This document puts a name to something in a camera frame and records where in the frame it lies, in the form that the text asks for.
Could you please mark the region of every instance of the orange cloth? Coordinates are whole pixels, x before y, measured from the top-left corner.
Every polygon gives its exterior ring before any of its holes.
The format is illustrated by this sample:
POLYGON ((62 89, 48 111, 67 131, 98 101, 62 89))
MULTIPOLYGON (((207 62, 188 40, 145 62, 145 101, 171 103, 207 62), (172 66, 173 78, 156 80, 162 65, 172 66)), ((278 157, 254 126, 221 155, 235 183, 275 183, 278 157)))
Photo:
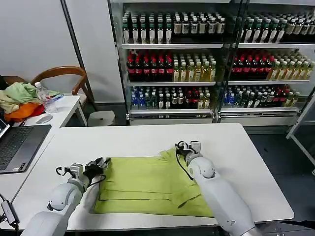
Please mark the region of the orange cloth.
POLYGON ((11 120, 15 122, 22 122, 25 118, 32 115, 38 106, 40 106, 38 103, 20 103, 20 108, 17 111, 11 112, 10 114, 4 114, 4 118, 7 122, 11 120))

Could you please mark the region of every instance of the white wall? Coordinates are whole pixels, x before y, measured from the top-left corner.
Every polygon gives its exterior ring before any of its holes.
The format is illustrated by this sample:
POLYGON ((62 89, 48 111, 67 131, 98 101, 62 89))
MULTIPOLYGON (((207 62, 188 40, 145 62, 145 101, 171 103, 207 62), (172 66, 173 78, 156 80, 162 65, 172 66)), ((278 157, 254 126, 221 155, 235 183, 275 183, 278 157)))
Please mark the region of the white wall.
MULTIPOLYGON (((107 1, 69 1, 95 101, 123 102, 107 1)), ((31 81, 61 65, 79 66, 59 0, 0 0, 0 74, 31 81)), ((46 80, 70 92, 77 76, 46 80)))

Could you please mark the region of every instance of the green cloth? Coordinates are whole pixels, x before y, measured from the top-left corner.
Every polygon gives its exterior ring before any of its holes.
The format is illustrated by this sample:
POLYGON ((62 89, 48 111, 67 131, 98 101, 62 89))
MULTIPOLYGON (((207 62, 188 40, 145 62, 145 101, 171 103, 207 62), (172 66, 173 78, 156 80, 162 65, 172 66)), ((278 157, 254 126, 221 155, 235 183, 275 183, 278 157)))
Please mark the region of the green cloth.
MULTIPOLYGON (((178 165, 175 149, 160 154, 158 157, 112 157, 94 210, 213 217, 199 186, 178 165)), ((183 157, 179 158, 185 167, 183 157)))
MULTIPOLYGON (((51 96, 59 94, 56 91, 48 91, 51 96)), ((15 82, 4 90, 4 94, 12 98, 16 102, 28 103, 28 102, 39 102, 36 95, 36 87, 30 83, 15 82)))

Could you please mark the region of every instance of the folded fabric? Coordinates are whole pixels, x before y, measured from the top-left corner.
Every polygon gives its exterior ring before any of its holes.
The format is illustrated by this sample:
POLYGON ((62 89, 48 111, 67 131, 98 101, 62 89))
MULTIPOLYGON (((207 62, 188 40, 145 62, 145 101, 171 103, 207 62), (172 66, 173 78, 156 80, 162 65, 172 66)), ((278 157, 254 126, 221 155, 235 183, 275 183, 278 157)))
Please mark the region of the folded fabric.
POLYGON ((4 114, 4 119, 9 122, 9 121, 14 121, 14 122, 21 122, 25 118, 31 116, 33 112, 36 110, 36 108, 40 106, 38 103, 26 103, 26 104, 20 104, 20 108, 10 114, 4 114))
MULTIPOLYGON (((39 100, 36 96, 36 87, 31 85, 30 83, 20 83, 15 82, 4 90, 4 94, 8 97, 12 98, 16 102, 20 103, 28 103, 28 102, 36 102, 39 103, 39 100)), ((51 96, 59 94, 56 91, 50 91, 49 94, 51 96)))
MULTIPOLYGON (((180 162, 186 166, 181 156, 180 162)), ((104 174, 97 213, 213 217, 199 186, 177 163, 175 149, 159 157, 112 157, 104 174)))
POLYGON ((2 108, 5 113, 9 114, 19 109, 19 103, 14 102, 12 98, 9 98, 0 90, 0 108, 2 108))

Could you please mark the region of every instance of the white desk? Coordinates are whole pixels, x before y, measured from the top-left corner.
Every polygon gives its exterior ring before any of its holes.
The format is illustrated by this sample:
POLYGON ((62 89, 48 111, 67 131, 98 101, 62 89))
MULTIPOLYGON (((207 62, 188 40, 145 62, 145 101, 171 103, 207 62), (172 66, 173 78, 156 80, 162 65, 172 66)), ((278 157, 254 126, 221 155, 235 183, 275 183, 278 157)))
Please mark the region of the white desk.
MULTIPOLYGON (((86 164, 103 156, 156 156, 180 140, 202 142, 211 158, 250 206, 255 222, 291 219, 294 213, 240 124, 193 124, 61 128, 54 136, 13 205, 24 229, 34 214, 47 210, 54 187, 67 177, 55 168, 86 164)), ((217 224, 214 218, 149 214, 92 214, 97 186, 83 196, 72 214, 68 230, 118 230, 217 224)))
MULTIPOLYGON (((1 194, 8 200, 13 200, 16 196, 17 192, 21 188, 22 184, 26 180, 27 176, 32 171, 33 167, 35 166, 36 162, 40 158, 41 154, 46 149, 47 145, 53 138, 56 131, 67 124, 73 113, 80 109, 79 106, 79 96, 64 96, 63 98, 56 101, 56 106, 58 108, 57 113, 53 113, 53 118, 45 123, 50 124, 52 127, 49 130, 45 140, 43 141, 42 145, 38 149, 37 154, 35 155, 34 159, 30 163, 26 172, 23 173, 16 173, 16 174, 4 174, 0 175, 0 192, 1 194)), ((37 117, 32 117, 27 119, 25 125, 36 125, 36 121, 38 120, 37 117)))

